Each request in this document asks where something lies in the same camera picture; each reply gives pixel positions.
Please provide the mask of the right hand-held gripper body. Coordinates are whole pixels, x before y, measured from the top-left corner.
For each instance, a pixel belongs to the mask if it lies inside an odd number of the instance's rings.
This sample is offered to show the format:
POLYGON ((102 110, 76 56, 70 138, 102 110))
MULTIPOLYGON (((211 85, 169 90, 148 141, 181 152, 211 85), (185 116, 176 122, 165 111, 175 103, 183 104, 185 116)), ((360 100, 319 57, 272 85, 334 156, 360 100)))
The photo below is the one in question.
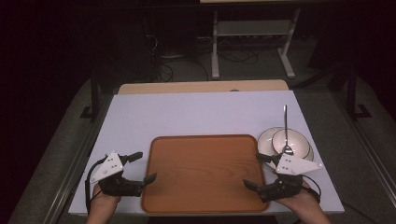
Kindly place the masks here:
MULTIPOLYGON (((303 188, 303 177, 305 173, 319 170, 323 167, 321 163, 281 153, 273 157, 272 163, 276 166, 277 180, 270 185, 258 187, 258 194, 264 203, 276 201, 294 196, 303 188)), ((321 192, 313 189, 307 190, 320 202, 321 192)))

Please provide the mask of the metal fork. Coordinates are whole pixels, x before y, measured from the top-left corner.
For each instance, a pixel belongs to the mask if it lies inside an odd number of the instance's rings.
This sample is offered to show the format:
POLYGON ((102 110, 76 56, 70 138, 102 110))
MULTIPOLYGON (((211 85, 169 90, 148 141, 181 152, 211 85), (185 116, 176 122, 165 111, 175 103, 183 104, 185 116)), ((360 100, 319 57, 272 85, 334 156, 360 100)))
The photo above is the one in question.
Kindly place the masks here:
POLYGON ((284 105, 284 108, 283 108, 283 120, 284 120, 284 134, 285 134, 285 146, 283 147, 283 152, 285 154, 293 156, 294 152, 289 145, 288 106, 287 105, 284 105))

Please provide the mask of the white metal stand frame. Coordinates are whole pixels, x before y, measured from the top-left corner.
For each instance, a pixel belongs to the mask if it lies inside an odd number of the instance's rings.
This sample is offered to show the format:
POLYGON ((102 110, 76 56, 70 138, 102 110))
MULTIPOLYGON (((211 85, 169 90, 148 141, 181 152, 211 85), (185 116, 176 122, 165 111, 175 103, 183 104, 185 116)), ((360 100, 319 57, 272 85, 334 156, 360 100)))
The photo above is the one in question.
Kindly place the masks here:
POLYGON ((219 75, 218 38, 229 36, 269 36, 283 35, 286 37, 282 48, 277 49, 278 56, 288 78, 296 77, 290 60, 288 50, 292 40, 301 10, 296 8, 289 20, 269 21, 219 21, 218 12, 214 12, 211 52, 211 74, 217 80, 219 75))

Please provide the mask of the black metal stand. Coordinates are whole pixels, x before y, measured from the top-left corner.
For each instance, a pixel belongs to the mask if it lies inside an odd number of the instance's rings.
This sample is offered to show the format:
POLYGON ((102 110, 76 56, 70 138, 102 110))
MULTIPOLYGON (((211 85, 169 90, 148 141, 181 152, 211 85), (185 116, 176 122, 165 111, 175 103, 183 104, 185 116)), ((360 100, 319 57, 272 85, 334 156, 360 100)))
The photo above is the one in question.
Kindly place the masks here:
POLYGON ((357 73, 353 66, 349 68, 346 88, 346 111, 353 120, 370 118, 371 114, 365 105, 356 104, 357 73))
POLYGON ((99 85, 96 71, 93 70, 90 78, 91 83, 91 105, 85 106, 80 117, 94 121, 99 113, 99 85))

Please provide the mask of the aluminium rail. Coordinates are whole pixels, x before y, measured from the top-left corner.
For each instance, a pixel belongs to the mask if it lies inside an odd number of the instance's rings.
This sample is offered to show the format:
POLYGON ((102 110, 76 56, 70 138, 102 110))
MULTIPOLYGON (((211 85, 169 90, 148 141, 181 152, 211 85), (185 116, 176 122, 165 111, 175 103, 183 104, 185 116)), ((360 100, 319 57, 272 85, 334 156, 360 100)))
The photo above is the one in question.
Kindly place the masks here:
POLYGON ((393 206, 396 208, 396 182, 390 176, 385 165, 378 157, 377 153, 375 152, 375 147, 370 143, 368 137, 363 132, 361 126, 358 123, 357 116, 351 115, 347 111, 347 102, 342 98, 342 95, 338 92, 332 92, 331 96, 334 99, 337 107, 341 110, 348 125, 353 130, 353 133, 357 136, 361 147, 368 158, 368 161, 374 169, 375 175, 379 179, 381 186, 387 193, 393 206))
POLYGON ((73 201, 112 98, 112 95, 105 94, 96 100, 91 99, 90 105, 87 106, 87 118, 78 118, 83 125, 72 132, 76 135, 74 139, 77 145, 72 147, 71 161, 67 165, 66 173, 46 214, 44 224, 57 224, 63 212, 67 212, 66 207, 73 201))

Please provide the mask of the brown wooden tray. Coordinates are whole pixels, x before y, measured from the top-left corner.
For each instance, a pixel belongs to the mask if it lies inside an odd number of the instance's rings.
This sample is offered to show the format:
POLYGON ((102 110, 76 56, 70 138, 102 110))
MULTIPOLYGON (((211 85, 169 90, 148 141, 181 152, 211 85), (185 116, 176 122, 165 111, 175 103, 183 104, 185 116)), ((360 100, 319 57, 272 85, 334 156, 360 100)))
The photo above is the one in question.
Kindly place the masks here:
POLYGON ((261 213, 244 181, 265 183, 256 139, 248 134, 161 136, 151 142, 142 208, 150 214, 261 213))

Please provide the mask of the white plate with dark rim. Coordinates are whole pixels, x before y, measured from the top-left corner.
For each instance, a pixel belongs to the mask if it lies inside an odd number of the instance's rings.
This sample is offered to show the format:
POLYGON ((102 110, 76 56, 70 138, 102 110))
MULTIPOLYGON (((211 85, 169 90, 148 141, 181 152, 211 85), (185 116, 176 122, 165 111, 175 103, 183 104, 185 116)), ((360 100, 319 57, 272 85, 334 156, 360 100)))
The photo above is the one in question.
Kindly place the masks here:
MULTIPOLYGON (((275 155, 279 154, 273 148, 272 138, 273 138, 273 135, 281 129, 283 129, 283 128, 282 127, 274 127, 274 128, 270 128, 270 129, 264 131, 261 134, 261 136, 258 139, 258 150, 261 154, 265 154, 268 156, 275 156, 275 155)), ((310 153, 305 158, 305 160, 312 161, 313 159, 314 159, 314 152, 310 145, 310 153)))

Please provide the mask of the light wooden table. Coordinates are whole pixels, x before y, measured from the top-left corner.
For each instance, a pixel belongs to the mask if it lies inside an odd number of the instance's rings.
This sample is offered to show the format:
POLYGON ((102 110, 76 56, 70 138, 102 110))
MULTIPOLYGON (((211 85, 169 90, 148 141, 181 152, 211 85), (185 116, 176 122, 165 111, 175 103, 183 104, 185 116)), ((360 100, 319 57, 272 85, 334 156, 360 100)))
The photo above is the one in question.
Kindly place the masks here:
POLYGON ((119 94, 157 94, 225 91, 287 91, 288 89, 288 84, 281 79, 229 80, 123 84, 120 86, 119 94))

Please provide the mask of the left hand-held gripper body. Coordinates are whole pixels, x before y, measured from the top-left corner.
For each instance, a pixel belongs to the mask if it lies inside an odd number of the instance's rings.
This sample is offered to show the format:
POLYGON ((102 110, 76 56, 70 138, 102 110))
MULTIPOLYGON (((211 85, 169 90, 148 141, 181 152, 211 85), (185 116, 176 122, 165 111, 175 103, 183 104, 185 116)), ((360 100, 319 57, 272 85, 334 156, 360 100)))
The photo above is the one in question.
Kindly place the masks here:
POLYGON ((139 197, 143 181, 128 180, 122 176, 129 155, 113 151, 97 161, 89 171, 89 184, 98 183, 104 194, 111 196, 139 197))

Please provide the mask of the person's right hand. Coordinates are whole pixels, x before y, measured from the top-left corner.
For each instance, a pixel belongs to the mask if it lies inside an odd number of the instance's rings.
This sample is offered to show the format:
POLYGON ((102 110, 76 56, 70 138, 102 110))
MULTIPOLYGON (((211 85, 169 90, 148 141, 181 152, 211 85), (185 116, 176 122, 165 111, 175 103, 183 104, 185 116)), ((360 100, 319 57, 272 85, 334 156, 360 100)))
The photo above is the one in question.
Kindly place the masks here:
POLYGON ((296 214, 318 211, 320 209, 318 201, 313 194, 307 191, 310 189, 309 184, 303 181, 302 187, 298 194, 276 200, 276 202, 283 204, 296 214))

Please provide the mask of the person's left hand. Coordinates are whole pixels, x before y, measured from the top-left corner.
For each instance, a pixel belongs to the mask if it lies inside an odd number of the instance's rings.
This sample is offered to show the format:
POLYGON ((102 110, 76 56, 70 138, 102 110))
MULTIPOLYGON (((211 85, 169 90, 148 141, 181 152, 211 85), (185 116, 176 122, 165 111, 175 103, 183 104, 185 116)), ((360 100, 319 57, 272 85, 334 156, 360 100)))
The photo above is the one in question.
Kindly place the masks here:
POLYGON ((121 200, 121 196, 111 196, 104 194, 98 184, 93 187, 93 193, 91 198, 91 209, 93 208, 106 208, 114 209, 118 206, 121 200))

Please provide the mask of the white bowl with dark rim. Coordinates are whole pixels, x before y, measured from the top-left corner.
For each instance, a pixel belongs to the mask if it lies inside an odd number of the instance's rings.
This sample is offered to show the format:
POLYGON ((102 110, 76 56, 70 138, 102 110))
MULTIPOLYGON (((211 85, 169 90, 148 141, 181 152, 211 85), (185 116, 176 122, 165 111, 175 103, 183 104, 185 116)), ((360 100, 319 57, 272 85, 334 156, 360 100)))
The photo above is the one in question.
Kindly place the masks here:
POLYGON ((310 153, 310 144, 307 139, 299 132, 288 129, 288 135, 285 130, 277 131, 272 138, 272 145, 277 153, 282 153, 285 146, 289 146, 293 151, 293 155, 305 159, 310 153))

